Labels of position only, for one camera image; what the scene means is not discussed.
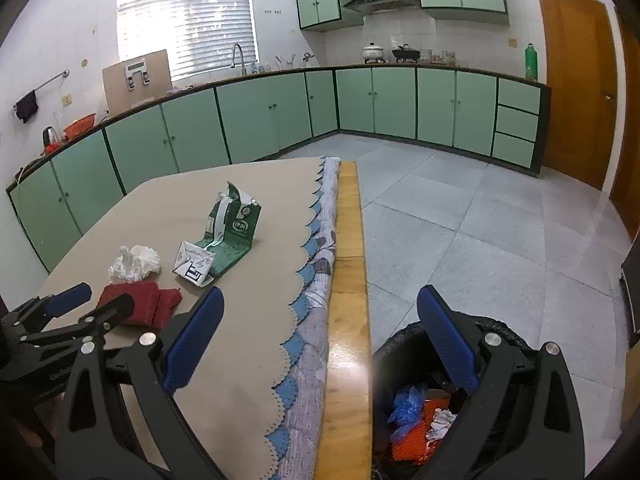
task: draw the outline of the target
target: window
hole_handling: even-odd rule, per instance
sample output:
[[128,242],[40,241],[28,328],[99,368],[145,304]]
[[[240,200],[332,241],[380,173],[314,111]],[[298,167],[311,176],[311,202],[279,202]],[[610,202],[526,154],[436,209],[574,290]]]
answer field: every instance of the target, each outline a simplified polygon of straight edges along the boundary
[[251,0],[118,0],[120,59],[166,49],[173,80],[229,66],[234,43],[257,61]]

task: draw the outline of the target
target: black garbage bag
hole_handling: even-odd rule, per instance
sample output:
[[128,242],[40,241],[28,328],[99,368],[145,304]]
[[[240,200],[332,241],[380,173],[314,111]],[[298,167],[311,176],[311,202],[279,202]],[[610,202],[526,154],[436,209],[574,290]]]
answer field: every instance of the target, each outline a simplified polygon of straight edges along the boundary
[[[501,321],[489,317],[468,316],[483,333],[494,332],[510,346],[521,349],[535,358],[526,341]],[[438,388],[451,395],[449,409],[458,413],[466,400],[464,390],[456,388],[447,376],[440,357],[420,322],[411,323],[391,336],[372,358],[373,370],[373,457],[372,480],[410,480],[420,465],[411,462],[395,462],[391,455],[390,435],[392,427],[387,419],[393,412],[396,393],[405,385],[423,383],[428,388]],[[489,460],[502,441],[507,429],[513,405],[518,395],[517,386],[510,386],[491,437],[482,455]],[[478,459],[478,467],[483,462]]]

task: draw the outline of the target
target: blue plastic bag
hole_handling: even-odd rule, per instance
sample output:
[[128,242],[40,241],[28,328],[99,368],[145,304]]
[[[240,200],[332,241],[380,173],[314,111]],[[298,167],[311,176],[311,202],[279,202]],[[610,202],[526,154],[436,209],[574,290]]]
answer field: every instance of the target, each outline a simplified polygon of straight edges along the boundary
[[415,386],[405,386],[396,393],[394,412],[386,420],[395,422],[398,428],[391,434],[391,442],[396,444],[415,428],[422,420],[424,413],[424,391]]

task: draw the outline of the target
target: wall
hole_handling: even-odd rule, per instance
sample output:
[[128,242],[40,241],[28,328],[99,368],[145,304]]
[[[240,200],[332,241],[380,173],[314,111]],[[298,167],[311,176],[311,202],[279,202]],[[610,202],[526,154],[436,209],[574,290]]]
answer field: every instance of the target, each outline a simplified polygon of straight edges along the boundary
[[[615,178],[625,120],[625,64],[620,27],[611,0],[599,0],[607,8],[618,69],[618,102],[616,129],[603,192],[610,193]],[[360,27],[334,30],[326,34],[329,65],[349,64],[362,60],[362,47],[373,42],[385,49],[393,59],[391,43],[408,43],[414,48],[441,53],[452,50],[460,64],[524,76],[524,49],[533,43],[538,51],[539,80],[546,82],[546,48],[542,10],[539,0],[507,0],[510,26],[487,23],[434,20],[424,10],[410,8],[376,13],[365,17]],[[508,45],[509,38],[518,40],[517,48]]]
[[[305,52],[326,63],[324,39],[318,32],[300,32],[296,0],[252,0],[260,62],[275,67],[275,56],[295,65]],[[280,10],[268,14],[265,10]],[[30,0],[0,46],[0,186],[42,150],[42,130],[47,125],[64,128],[89,113],[104,110],[102,69],[119,62],[116,36],[116,0]],[[88,65],[82,68],[82,59]],[[53,75],[70,70],[36,92],[40,110],[27,124],[13,112],[13,104]],[[176,84],[198,84],[235,75],[236,70],[216,70]],[[62,108],[64,94],[72,104]],[[58,124],[54,112],[63,117]],[[37,293],[46,272],[24,237],[13,209],[0,192],[0,295],[9,308]]]

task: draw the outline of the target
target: range hood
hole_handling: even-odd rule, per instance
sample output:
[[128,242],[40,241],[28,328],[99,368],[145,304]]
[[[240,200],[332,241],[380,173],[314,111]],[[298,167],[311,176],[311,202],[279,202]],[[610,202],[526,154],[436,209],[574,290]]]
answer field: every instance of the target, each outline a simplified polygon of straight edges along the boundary
[[403,7],[420,7],[420,0],[351,0],[345,4],[362,14],[373,14],[378,10],[402,9]]

